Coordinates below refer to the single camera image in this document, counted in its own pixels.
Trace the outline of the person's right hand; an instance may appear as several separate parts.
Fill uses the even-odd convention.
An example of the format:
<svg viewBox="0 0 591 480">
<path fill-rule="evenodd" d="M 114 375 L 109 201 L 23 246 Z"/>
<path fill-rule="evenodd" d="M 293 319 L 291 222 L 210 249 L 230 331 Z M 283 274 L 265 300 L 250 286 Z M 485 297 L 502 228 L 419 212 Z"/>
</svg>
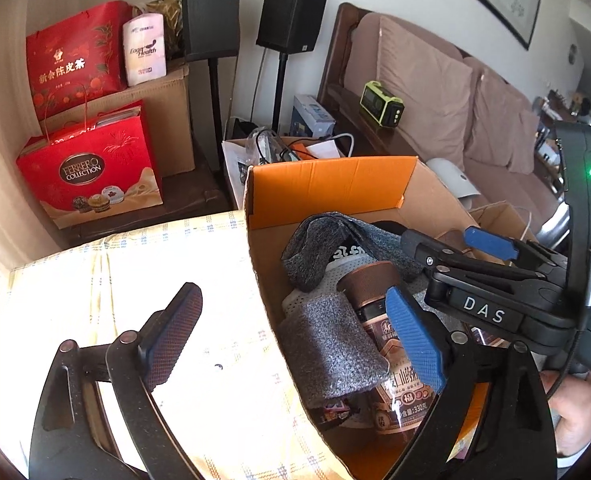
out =
<svg viewBox="0 0 591 480">
<path fill-rule="evenodd" d="M 555 429 L 557 453 L 570 457 L 591 443 L 591 372 L 585 378 L 567 376 L 548 400 L 559 415 Z"/>
</svg>

